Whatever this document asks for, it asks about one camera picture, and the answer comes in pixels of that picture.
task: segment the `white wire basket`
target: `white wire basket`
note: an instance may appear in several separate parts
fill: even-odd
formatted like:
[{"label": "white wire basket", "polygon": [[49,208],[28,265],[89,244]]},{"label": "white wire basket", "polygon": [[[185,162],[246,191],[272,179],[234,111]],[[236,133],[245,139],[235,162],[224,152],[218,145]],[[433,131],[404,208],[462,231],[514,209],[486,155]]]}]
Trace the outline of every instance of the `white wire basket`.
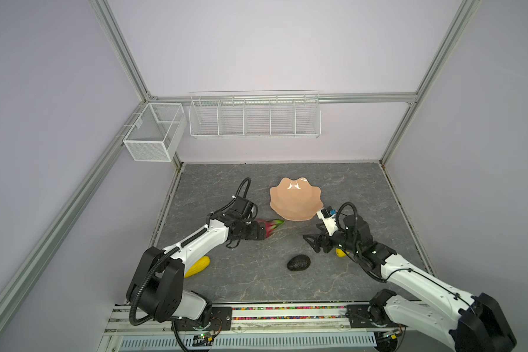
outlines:
[{"label": "white wire basket", "polygon": [[192,96],[190,134],[194,138],[319,137],[319,95],[307,92],[223,98]]},{"label": "white wire basket", "polygon": [[170,162],[186,125],[182,104],[149,102],[123,143],[135,161]]}]

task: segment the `black cable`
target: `black cable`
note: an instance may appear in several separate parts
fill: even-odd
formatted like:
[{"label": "black cable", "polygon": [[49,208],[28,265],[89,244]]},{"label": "black cable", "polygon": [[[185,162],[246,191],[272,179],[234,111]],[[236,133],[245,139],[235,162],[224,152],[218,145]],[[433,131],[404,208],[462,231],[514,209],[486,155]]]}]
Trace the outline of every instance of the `black cable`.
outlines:
[{"label": "black cable", "polygon": [[226,246],[228,249],[230,249],[230,250],[239,247],[240,238],[237,238],[237,239],[236,239],[236,244],[235,244],[234,246],[232,246],[232,247],[231,247],[231,243],[232,243],[232,239],[230,239],[229,242],[228,242],[225,246]]},{"label": "black cable", "polygon": [[178,335],[178,328],[176,327],[176,321],[172,320],[172,331],[174,331],[174,337],[176,338],[176,342],[178,342],[178,346],[182,349],[184,352],[191,352],[186,345],[182,342],[180,339],[180,336]]},{"label": "black cable", "polygon": [[350,202],[345,202],[340,206],[340,208],[338,208],[338,211],[336,213],[336,218],[335,218],[336,225],[338,226],[339,229],[343,231],[344,229],[346,229],[346,226],[342,226],[340,224],[340,214],[342,213],[342,210],[346,208],[347,206],[350,206],[352,208],[352,212],[354,213],[354,228],[352,229],[352,232],[357,233],[358,232],[358,210],[356,209],[356,206]]},{"label": "black cable", "polygon": [[249,219],[241,219],[241,221],[243,222],[253,222],[254,220],[256,220],[256,215],[258,215],[258,206],[256,204],[252,204],[252,207],[254,208],[254,211],[251,210],[251,217]]},{"label": "black cable", "polygon": [[195,233],[193,236],[187,238],[184,242],[180,243],[180,247],[175,247],[171,249],[168,253],[166,253],[160,259],[158,259],[155,265],[153,265],[151,269],[147,272],[143,282],[141,283],[141,285],[138,286],[137,292],[135,293],[135,296],[133,297],[133,300],[131,301],[131,307],[129,308],[129,322],[131,323],[131,325],[134,325],[134,326],[141,325],[152,319],[150,315],[147,315],[141,319],[137,319],[137,308],[139,307],[139,301],[141,300],[141,296],[143,295],[145,287],[147,287],[149,281],[155,276],[156,272],[159,270],[162,264],[164,264],[172,255],[178,252],[181,247],[187,246],[192,241],[196,240],[199,236],[203,235],[206,231],[207,231],[207,228],[201,229],[200,231]]},{"label": "black cable", "polygon": [[432,280],[431,278],[429,278],[428,276],[425,276],[421,273],[419,273],[418,271],[416,270],[413,270],[412,268],[400,268],[400,269],[397,269],[395,271],[392,271],[391,274],[389,274],[387,276],[387,279],[382,279],[380,277],[377,277],[376,275],[372,274],[371,272],[369,271],[366,271],[366,274],[374,279],[375,281],[377,282],[380,282],[380,283],[387,283],[387,281],[389,280],[389,278],[391,278],[391,276],[396,273],[397,271],[402,271],[402,270],[407,270],[408,272],[410,273],[415,273],[416,275],[420,275],[422,276],[423,278],[427,279],[428,281],[432,282],[433,284],[439,286],[440,288],[443,288],[445,291],[447,291],[448,293],[450,293],[451,295],[453,295],[456,299],[459,299],[460,301],[464,302],[466,304],[466,306],[468,307],[468,309],[471,309],[471,311],[475,314],[475,311],[473,310],[473,308],[471,307],[471,305],[469,303],[467,303],[463,298],[460,297],[459,293],[454,293],[452,291],[450,291],[449,289],[445,288],[444,286],[440,285],[439,283],[437,283],[436,281]]},{"label": "black cable", "polygon": [[239,193],[240,193],[240,189],[243,187],[243,185],[248,182],[246,184],[246,188],[244,189],[244,194],[243,194],[243,198],[246,198],[246,195],[248,194],[248,188],[251,186],[251,179],[249,177],[247,177],[246,179],[243,180],[243,182],[240,183],[239,185],[239,188],[236,190],[236,194],[235,196],[239,196]]},{"label": "black cable", "polygon": [[405,340],[405,333],[407,332],[407,327],[405,326],[403,328],[403,335],[401,336],[401,339],[399,341],[399,344],[397,345],[397,348],[395,348],[395,351],[393,352],[397,352],[397,350],[401,347],[401,345],[403,344],[403,340]]},{"label": "black cable", "polygon": [[250,179],[249,177],[247,177],[246,179],[244,179],[244,180],[240,183],[239,187],[236,189],[235,196],[233,197],[233,199],[232,199],[230,202],[228,202],[225,206],[223,206],[223,207],[221,207],[221,208],[219,208],[219,209],[217,209],[217,210],[215,210],[215,211],[212,211],[211,213],[209,213],[209,216],[211,216],[211,215],[213,215],[213,214],[215,214],[215,213],[222,212],[223,210],[225,210],[225,209],[229,208],[230,206],[232,206],[232,203],[234,203],[234,202],[235,202],[235,198],[239,196],[239,194],[240,194],[240,190],[243,188],[243,185],[244,185],[245,183],[247,183],[247,184],[246,184],[246,188],[245,188],[245,190],[244,190],[243,198],[246,198],[246,195],[247,195],[247,193],[248,193],[248,187],[251,186],[251,179]]}]

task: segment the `scalloped bowl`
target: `scalloped bowl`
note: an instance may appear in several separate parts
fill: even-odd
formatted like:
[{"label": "scalloped bowl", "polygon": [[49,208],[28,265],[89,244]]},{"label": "scalloped bowl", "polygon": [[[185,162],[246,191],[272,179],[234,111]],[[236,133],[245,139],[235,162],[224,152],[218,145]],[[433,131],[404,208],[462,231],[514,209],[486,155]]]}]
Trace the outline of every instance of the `scalloped bowl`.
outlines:
[{"label": "scalloped bowl", "polygon": [[270,207],[286,220],[310,220],[323,208],[321,188],[311,186],[304,177],[284,177],[278,186],[270,188]]}]

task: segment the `wire shelf basket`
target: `wire shelf basket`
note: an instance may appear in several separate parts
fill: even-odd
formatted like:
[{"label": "wire shelf basket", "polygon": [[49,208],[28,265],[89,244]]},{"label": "wire shelf basket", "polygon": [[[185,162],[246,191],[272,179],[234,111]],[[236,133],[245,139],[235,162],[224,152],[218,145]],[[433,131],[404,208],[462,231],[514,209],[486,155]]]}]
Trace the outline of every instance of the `wire shelf basket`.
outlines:
[{"label": "wire shelf basket", "polygon": [[318,92],[296,95],[192,96],[194,138],[319,137]]},{"label": "wire shelf basket", "polygon": [[149,102],[123,143],[135,161],[170,162],[186,125],[182,104]]}]

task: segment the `metal bracket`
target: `metal bracket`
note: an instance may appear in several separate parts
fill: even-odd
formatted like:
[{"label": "metal bracket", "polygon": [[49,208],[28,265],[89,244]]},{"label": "metal bracket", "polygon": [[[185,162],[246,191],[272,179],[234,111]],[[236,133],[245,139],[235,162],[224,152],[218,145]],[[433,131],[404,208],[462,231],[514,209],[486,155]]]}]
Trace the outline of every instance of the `metal bracket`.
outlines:
[{"label": "metal bracket", "polygon": [[[378,326],[373,325],[373,323],[367,318],[369,315],[369,304],[349,304],[346,306],[346,315],[348,317],[348,320],[350,321],[350,327],[355,328],[371,328]],[[387,324],[387,327],[399,327],[398,324],[395,323],[389,323]]]},{"label": "metal bracket", "polygon": [[[231,321],[232,321],[232,307],[211,307],[211,317],[218,318],[209,321],[209,327],[203,328],[201,330],[215,330],[221,328],[221,331],[231,330]],[[180,319],[176,320],[176,327],[179,331],[201,331],[199,328],[191,326],[188,320]]]}]

